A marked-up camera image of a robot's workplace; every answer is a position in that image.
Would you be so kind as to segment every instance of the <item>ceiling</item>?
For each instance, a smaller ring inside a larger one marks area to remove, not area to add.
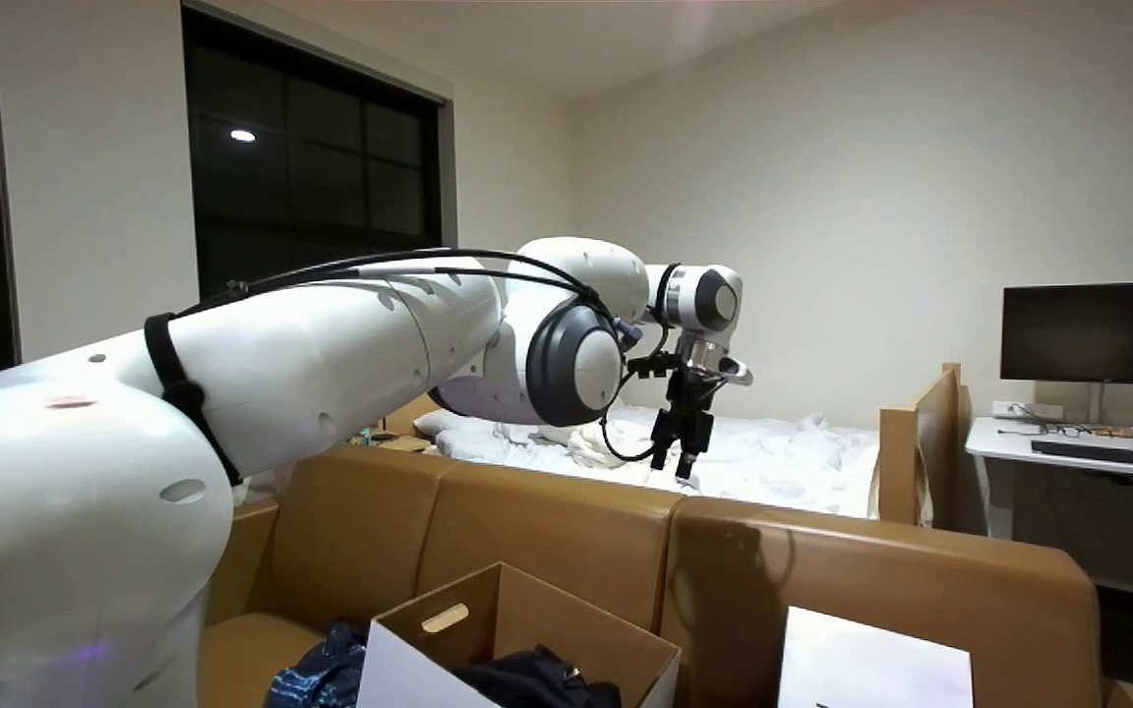
[[[834,0],[350,0],[382,28],[563,98],[598,94]]]

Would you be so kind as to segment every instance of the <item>black cable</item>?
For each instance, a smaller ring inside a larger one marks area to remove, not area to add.
[[[370,267],[370,264],[397,264],[397,260],[456,260],[456,256],[472,256],[472,260],[507,260],[507,264],[531,264],[531,267],[543,267],[551,275],[527,275],[527,271],[488,271],[488,267],[382,267],[382,271],[358,271],[358,267]],[[342,287],[338,279],[397,279],[397,275],[488,275],[488,279],[523,279],[523,283],[543,283],[543,287],[567,287],[574,291],[586,307],[594,307],[610,326],[618,326],[618,319],[610,315],[610,307],[602,303],[602,295],[594,287],[586,287],[582,279],[574,279],[570,271],[555,267],[555,264],[543,264],[543,260],[531,260],[531,256],[519,256],[519,252],[488,252],[488,248],[421,248],[421,252],[378,252],[378,256],[346,256],[346,260],[327,260],[327,264],[307,264],[307,267],[295,267],[295,271],[279,271],[279,275],[264,275],[264,279],[252,279],[252,283],[228,283],[228,299],[248,299],[248,295],[264,295],[264,291],[283,291],[283,287],[303,287],[303,283],[330,283],[330,287]],[[181,409],[197,429],[201,437],[212,444],[212,452],[220,456],[224,464],[224,476],[232,488],[244,484],[240,468],[228,460],[228,452],[220,448],[209,417],[205,417],[205,385],[197,385],[181,358],[177,358],[177,346],[169,338],[169,323],[181,319],[181,315],[197,315],[197,311],[209,311],[209,307],[220,307],[220,303],[193,303],[177,315],[149,315],[142,334],[146,334],[146,350],[149,350],[149,362],[161,378],[161,397]]]
[[[602,429],[602,444],[606,444],[606,452],[610,452],[614,460],[649,460],[649,456],[653,456],[653,444],[649,444],[645,452],[637,452],[637,456],[618,452],[614,441],[610,441],[606,417],[610,417],[610,409],[598,417],[598,429]]]
[[[665,295],[669,295],[669,283],[673,283],[673,271],[677,271],[681,264],[669,264],[661,275],[657,275],[657,291],[653,291],[653,307],[649,307],[649,315],[653,315],[653,323],[669,323],[665,319]]]

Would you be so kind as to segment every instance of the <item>white wall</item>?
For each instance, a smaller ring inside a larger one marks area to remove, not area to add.
[[[0,0],[0,130],[24,358],[193,303],[181,16]]]
[[[759,382],[728,409],[869,425],[940,362],[976,405],[1027,397],[999,287],[1133,279],[1121,0],[854,0],[574,122],[582,220],[747,271]]]
[[[205,8],[452,98],[460,244],[570,220],[570,126],[555,98],[413,47],[346,4]],[[197,299],[177,0],[0,0],[0,130],[28,358]]]

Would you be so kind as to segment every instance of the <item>black cloth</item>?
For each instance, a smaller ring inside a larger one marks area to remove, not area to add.
[[[472,665],[460,677],[500,708],[618,708],[618,684],[582,680],[543,645]]]

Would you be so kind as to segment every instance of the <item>bed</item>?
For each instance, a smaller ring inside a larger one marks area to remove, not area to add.
[[[413,433],[425,452],[472,464],[928,527],[948,511],[940,500],[948,500],[956,460],[956,378],[960,366],[940,366],[913,405],[881,409],[877,429],[822,417],[716,417],[712,448],[696,460],[692,480],[677,480],[673,456],[661,472],[649,460],[614,460],[602,425],[500,425],[413,401],[386,429]],[[645,448],[653,417],[657,409],[614,405],[610,444],[618,452]]]

